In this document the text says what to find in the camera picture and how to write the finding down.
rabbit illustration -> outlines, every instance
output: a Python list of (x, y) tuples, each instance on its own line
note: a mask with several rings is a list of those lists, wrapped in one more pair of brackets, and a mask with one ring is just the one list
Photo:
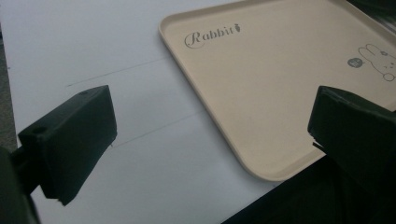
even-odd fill
[(396, 76), (396, 58), (379, 49), (378, 47), (368, 44), (365, 48), (359, 48), (359, 54), (369, 61), (373, 68), (382, 74), (386, 81), (393, 81)]

small circular icon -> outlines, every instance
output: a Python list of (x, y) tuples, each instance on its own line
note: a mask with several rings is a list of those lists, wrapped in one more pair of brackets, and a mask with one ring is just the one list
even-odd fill
[(360, 58), (353, 58), (353, 59), (349, 59), (347, 61), (347, 64), (349, 64), (349, 66), (351, 67), (359, 68), (363, 65), (363, 60)]

table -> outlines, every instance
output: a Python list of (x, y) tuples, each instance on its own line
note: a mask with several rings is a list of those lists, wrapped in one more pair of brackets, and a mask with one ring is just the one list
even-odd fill
[(216, 1), (1, 2), (16, 132), (72, 95), (109, 85), (118, 137), (46, 223), (220, 223), (278, 183), (249, 175), (184, 78), (160, 21)]

faint line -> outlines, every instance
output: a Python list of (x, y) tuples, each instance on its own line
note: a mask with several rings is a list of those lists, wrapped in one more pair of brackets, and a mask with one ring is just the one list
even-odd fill
[(110, 72), (110, 73), (106, 73), (106, 74), (103, 74), (103, 75), (100, 75), (100, 76), (97, 76), (97, 77), (90, 77), (90, 78), (87, 78), (87, 79), (84, 79), (84, 80), (81, 80), (81, 81), (78, 81), (78, 82), (75, 82), (75, 83), (72, 83), (72, 84), (68, 84), (68, 85), (66, 85), (66, 88), (74, 86), (74, 85), (77, 85), (77, 84), (82, 83), (82, 82), (91, 81), (91, 80), (94, 80), (94, 79), (97, 79), (97, 78), (101, 78), (101, 77), (107, 77), (107, 76), (110, 76), (112, 74), (115, 74), (115, 73), (118, 73), (118, 72), (122, 72), (122, 71), (126, 71), (126, 70), (129, 70), (129, 69), (133, 69), (133, 68), (136, 68), (136, 67), (140, 67), (140, 66), (143, 66), (143, 65), (146, 65), (146, 64), (149, 64), (149, 63), (156, 63), (156, 62), (168, 59), (168, 58), (171, 58), (171, 56), (167, 56), (167, 57), (164, 57), (164, 58), (161, 58), (161, 59), (157, 59), (157, 60), (154, 60), (154, 61), (150, 61), (150, 62), (147, 62), (147, 63), (136, 64), (136, 65), (134, 65), (132, 67), (123, 68), (121, 70)]
[(138, 138), (147, 136), (147, 135), (149, 135), (149, 134), (151, 134), (151, 133), (156, 133), (156, 132), (158, 132), (159, 130), (162, 130), (162, 129), (165, 129), (165, 128), (167, 128), (167, 127), (170, 127), (170, 126), (172, 126), (172, 125), (174, 125), (174, 124), (177, 124), (177, 123), (179, 123), (179, 122), (181, 122), (181, 121), (183, 121), (183, 120), (185, 120), (185, 119), (189, 119), (189, 118), (191, 118), (191, 117), (194, 117), (194, 116), (196, 116), (196, 115), (198, 115), (198, 114), (201, 114), (202, 112), (205, 112), (205, 109), (202, 109), (202, 110), (200, 110), (200, 111), (197, 111), (197, 112), (195, 112), (195, 113), (193, 113), (193, 114), (191, 114), (191, 115), (188, 115), (188, 116), (183, 117), (183, 118), (181, 118), (181, 119), (175, 120), (175, 121), (170, 122), (170, 123), (168, 123), (168, 124), (165, 124), (165, 125), (163, 125), (162, 127), (158, 128), (158, 129), (149, 131), (149, 132), (147, 132), (147, 133), (143, 133), (143, 134), (141, 134), (141, 135), (139, 135), (139, 136), (137, 136), (137, 137), (135, 137), (135, 138), (133, 138), (133, 139), (131, 139), (131, 140), (129, 140), (129, 141), (120, 143), (119, 145), (116, 145), (116, 146), (114, 146), (113, 148), (121, 147), (121, 146), (123, 146), (123, 145), (125, 145), (125, 144), (128, 144), (128, 143), (130, 143), (130, 142), (133, 142), (134, 140), (136, 140), (136, 139), (138, 139)]

plastic tray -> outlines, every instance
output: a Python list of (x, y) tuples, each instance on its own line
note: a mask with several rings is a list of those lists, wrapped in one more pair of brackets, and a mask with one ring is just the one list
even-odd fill
[(285, 180), (323, 156), (306, 127), (319, 85), (396, 109), (396, 36), (342, 0), (243, 1), (160, 33), (236, 157)]

